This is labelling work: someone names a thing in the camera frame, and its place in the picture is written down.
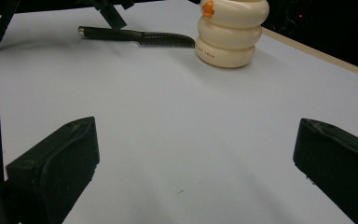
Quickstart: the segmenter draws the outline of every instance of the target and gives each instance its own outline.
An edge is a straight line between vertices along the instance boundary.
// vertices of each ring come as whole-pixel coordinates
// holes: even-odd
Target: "table surface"
[[[198,36],[187,1],[117,7],[140,31]],[[96,118],[101,163],[64,223],[352,223],[293,163],[300,119],[358,136],[358,74],[262,35],[239,69],[193,49],[81,39],[94,8],[16,14],[0,47],[5,164]]]

